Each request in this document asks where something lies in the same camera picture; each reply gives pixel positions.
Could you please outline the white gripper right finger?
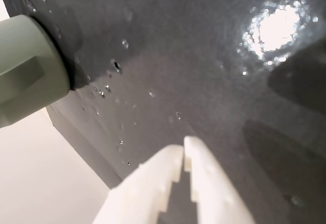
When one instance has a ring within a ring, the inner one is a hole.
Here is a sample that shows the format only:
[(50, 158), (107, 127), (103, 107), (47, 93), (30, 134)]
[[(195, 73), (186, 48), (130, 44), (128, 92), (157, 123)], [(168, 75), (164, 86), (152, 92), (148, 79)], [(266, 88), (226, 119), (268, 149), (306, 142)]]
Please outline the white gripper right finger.
[(222, 166), (198, 137), (184, 138), (184, 170), (190, 174), (197, 223), (255, 223)]

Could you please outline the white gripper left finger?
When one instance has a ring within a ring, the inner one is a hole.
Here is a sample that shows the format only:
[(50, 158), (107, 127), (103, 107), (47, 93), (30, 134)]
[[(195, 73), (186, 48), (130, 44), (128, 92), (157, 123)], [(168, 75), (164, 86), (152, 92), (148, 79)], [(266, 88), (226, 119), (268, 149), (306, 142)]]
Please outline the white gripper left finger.
[(93, 223), (157, 223), (168, 208), (172, 183), (180, 181), (182, 164), (183, 146), (162, 148), (108, 192)]

